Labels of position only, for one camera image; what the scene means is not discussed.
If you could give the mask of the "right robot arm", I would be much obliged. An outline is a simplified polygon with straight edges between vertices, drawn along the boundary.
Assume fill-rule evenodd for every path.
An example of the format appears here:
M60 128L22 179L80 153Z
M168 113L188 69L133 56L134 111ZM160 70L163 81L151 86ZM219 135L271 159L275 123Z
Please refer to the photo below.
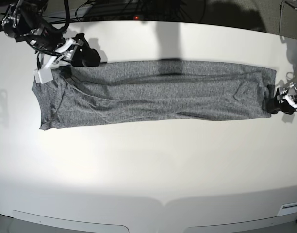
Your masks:
M37 58L38 70L50 68L60 61L74 67L99 66L101 57L89 46L83 33L64 38L71 23L68 1L64 1L66 18L61 28L54 27L43 18L46 6L46 0L18 0L11 3L1 22L4 33L16 42L26 42L38 56L49 56L46 64Z

